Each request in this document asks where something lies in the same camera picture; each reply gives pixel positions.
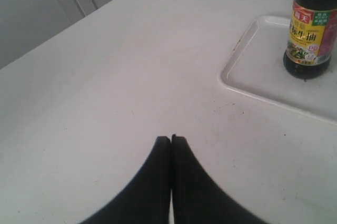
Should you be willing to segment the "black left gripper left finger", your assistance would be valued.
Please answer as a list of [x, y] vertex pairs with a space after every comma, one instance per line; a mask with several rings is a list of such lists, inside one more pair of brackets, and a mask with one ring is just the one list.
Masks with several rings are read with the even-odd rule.
[[170, 202], [171, 141], [160, 136], [126, 187], [82, 223], [169, 223]]

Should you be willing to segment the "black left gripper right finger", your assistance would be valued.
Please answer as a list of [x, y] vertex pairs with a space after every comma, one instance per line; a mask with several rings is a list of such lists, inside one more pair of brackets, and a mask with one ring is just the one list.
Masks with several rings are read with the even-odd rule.
[[214, 182], [183, 136], [171, 140], [171, 188], [175, 223], [265, 223]]

